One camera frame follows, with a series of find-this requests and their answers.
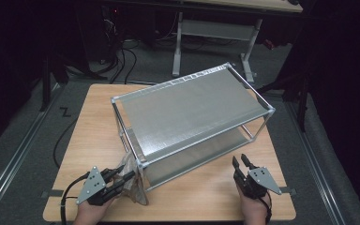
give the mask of metal stand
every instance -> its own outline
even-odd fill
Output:
[[[226,38],[249,41],[247,52],[241,53],[241,61],[247,78],[247,82],[254,84],[254,75],[250,69],[249,57],[252,52],[256,37],[259,34],[263,20],[259,19],[254,26],[244,26],[219,22],[204,22],[183,20],[183,12],[179,12],[177,24],[177,42],[174,52],[173,70],[174,77],[180,76],[181,63],[181,37],[182,35],[210,37],[210,38]]]

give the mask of table top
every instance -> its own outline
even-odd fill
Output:
[[[77,125],[52,189],[65,190],[68,185],[90,171],[116,168],[125,155],[119,138],[111,97],[144,88],[143,85],[93,84],[86,96]],[[253,121],[250,130],[262,121]],[[240,202],[233,181],[233,156],[246,154],[256,166],[265,166],[280,187],[286,182],[266,127],[257,140],[217,158],[191,172],[147,192],[149,205],[134,203],[128,197],[115,200],[103,221],[237,221],[242,220]],[[68,196],[77,197],[83,182],[72,187]],[[291,220],[295,210],[288,193],[271,194],[273,220]],[[61,197],[50,197],[43,217],[60,221]],[[67,219],[77,213],[75,199],[66,204]]]
[[[303,8],[294,6],[287,0],[184,0],[185,2],[223,5],[228,7],[257,8],[284,12],[301,12]]]

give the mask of wire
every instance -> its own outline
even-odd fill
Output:
[[[118,78],[119,74],[122,72],[122,70],[124,70],[124,67],[125,67],[124,49],[121,49],[121,53],[122,53],[122,58],[123,58],[124,62],[121,62],[121,60],[119,60],[119,58],[118,58],[118,61],[122,63],[122,66],[119,69],[119,71],[117,71],[116,73],[113,74],[113,76],[111,77],[111,80],[110,80],[110,84],[113,84],[115,82],[115,80]]]
[[[56,165],[56,167],[59,169],[60,168],[60,164],[58,163],[57,161],[57,158],[56,158],[56,151],[57,151],[57,146],[58,144],[60,143],[60,141],[63,139],[64,135],[67,133],[67,131],[69,130],[69,128],[71,128],[75,122],[77,122],[78,120],[78,117],[72,121],[68,126],[67,128],[63,131],[63,133],[60,135],[60,138],[57,140],[55,146],[54,146],[54,149],[53,149],[53,160],[54,160],[54,164]]]
[[[169,39],[169,38],[174,38],[176,36],[172,36],[172,37],[169,37],[169,35],[172,33],[173,29],[174,29],[174,26],[176,25],[176,21],[177,21],[177,16],[178,16],[178,12],[176,12],[174,14],[174,20],[173,20],[173,24],[172,24],[172,27],[171,29],[169,30],[168,34],[166,34],[166,36],[160,38],[160,39],[156,39],[157,41],[160,41],[160,40],[166,40],[166,39]]]
[[[63,194],[63,197],[61,199],[61,204],[60,204],[60,216],[61,216],[61,224],[62,225],[67,225],[67,218],[66,218],[66,199],[67,199],[67,195],[69,190],[76,185],[78,182],[87,179],[87,177],[89,176],[90,172],[87,172],[85,175],[80,176],[78,179],[74,180],[71,184],[69,184],[69,186],[67,187],[66,191]]]
[[[131,67],[130,71],[127,73],[127,75],[125,76],[125,84],[128,83],[128,76],[130,75],[130,72],[134,69],[134,66],[136,66],[136,62],[137,62],[137,56],[134,52],[132,52],[131,50],[129,49],[124,49],[125,51],[128,51],[130,53],[133,54],[133,57],[134,57],[134,61],[133,61],[133,66]]]

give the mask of gray carpet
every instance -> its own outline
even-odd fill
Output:
[[[142,44],[135,45],[134,42],[129,42],[127,45],[136,46],[131,50],[137,55],[136,66],[128,78],[130,81],[162,83],[172,79],[173,46],[158,45],[150,48]],[[183,51],[181,74],[187,75],[225,62],[235,63],[236,68],[242,72],[237,54],[238,50],[242,49],[240,47],[242,45],[244,43],[237,42],[226,46],[203,45],[201,48],[196,44],[186,46],[189,49]],[[270,51],[262,45],[255,46],[249,61],[252,70],[258,73],[255,87],[268,84],[276,78],[291,47],[278,47]],[[125,54],[126,66],[116,83],[123,82],[134,60],[131,54],[126,52]],[[104,66],[97,63],[91,64],[92,69],[102,67]],[[110,77],[113,71],[103,75]],[[62,93],[47,113],[20,169],[0,201],[0,224],[53,224],[42,218],[47,201],[46,193],[52,188],[58,171],[53,160],[53,149],[61,135],[79,115],[90,84],[97,82],[106,81],[70,76],[70,82],[60,88]],[[277,109],[267,127],[287,184],[296,192],[292,195],[292,200],[297,216],[292,221],[272,221],[272,224],[334,224],[308,166],[308,157],[297,127],[293,124],[289,109],[278,93],[280,91],[264,95]],[[41,84],[35,88],[32,98],[12,118],[9,127],[0,138],[0,174],[4,172],[23,137],[37,118],[40,106]],[[74,126],[65,132],[63,139],[56,146],[58,162],[65,154],[73,128]],[[335,192],[345,223],[360,224],[360,203],[333,153],[330,142],[327,141],[311,99],[308,100],[306,129],[308,140],[327,176],[330,187]]]

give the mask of hand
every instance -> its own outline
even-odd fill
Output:
[[[247,225],[265,225],[265,217],[267,216],[267,208],[263,205],[260,200],[250,199],[242,193],[242,190],[239,186],[236,186],[238,189],[239,197],[241,199],[241,210],[244,215],[245,224]],[[271,205],[270,198],[268,193],[265,194],[262,199],[268,204]]]
[[[113,200],[114,198],[108,200],[101,206],[91,205],[88,201],[82,202],[78,206],[78,214],[75,217],[73,225],[96,225],[104,218]]]

